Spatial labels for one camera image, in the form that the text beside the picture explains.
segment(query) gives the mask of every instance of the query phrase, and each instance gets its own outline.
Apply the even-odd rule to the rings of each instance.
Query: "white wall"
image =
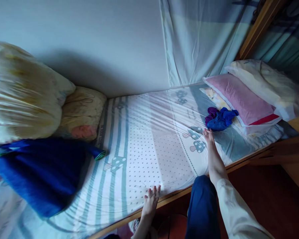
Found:
[[[159,0],[0,0],[0,41],[108,97],[169,88]]]

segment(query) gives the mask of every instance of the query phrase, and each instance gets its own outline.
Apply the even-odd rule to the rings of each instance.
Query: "blue pants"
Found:
[[[185,238],[220,238],[216,189],[206,175],[194,181]]]

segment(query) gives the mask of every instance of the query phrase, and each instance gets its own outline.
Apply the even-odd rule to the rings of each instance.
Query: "striped sheet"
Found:
[[[214,106],[194,85],[107,101],[95,145],[105,158],[90,161],[82,189],[62,213],[39,218],[6,186],[0,210],[0,238],[85,238],[119,221],[143,205],[154,185],[162,194],[190,186],[208,172],[202,135],[207,108]],[[233,127],[215,133],[226,165],[259,150],[282,135],[274,126],[259,138],[240,135]],[[18,202],[18,207],[5,207]]]

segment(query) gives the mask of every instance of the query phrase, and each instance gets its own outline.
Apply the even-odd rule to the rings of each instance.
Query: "pillow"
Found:
[[[106,96],[101,92],[77,86],[62,107],[61,124],[53,136],[94,140],[105,102]]]
[[[289,121],[299,116],[299,85],[260,60],[234,61],[225,69]]]
[[[231,109],[229,105],[215,92],[212,88],[200,88],[200,91],[208,96],[208,98],[215,103],[216,108],[221,110],[225,107]],[[270,130],[270,127],[280,121],[280,117],[272,114],[263,119],[260,119],[249,126],[242,126],[238,118],[235,117],[232,121],[232,127],[242,136],[259,137]]]
[[[0,144],[51,136],[75,85],[21,48],[0,42]]]
[[[238,111],[237,118],[242,126],[255,124],[256,121],[263,120],[274,112],[270,104],[255,95],[231,74],[205,78],[204,81],[224,99],[231,109]]]

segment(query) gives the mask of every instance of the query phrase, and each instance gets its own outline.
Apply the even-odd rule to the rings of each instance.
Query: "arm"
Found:
[[[225,165],[216,149],[213,131],[205,129],[203,135],[207,142],[209,178],[216,188],[217,182],[222,178],[228,179],[228,176]]]
[[[203,135],[207,141],[209,178],[217,191],[219,208],[228,237],[273,238],[257,222],[248,205],[228,180],[224,163],[216,149],[212,130],[205,129]]]
[[[156,186],[154,186],[153,190],[149,189],[148,195],[144,196],[144,206],[142,210],[141,220],[136,229],[136,232],[133,235],[133,239],[146,238],[155,215],[159,193],[160,185],[158,186],[158,189],[156,189]]]

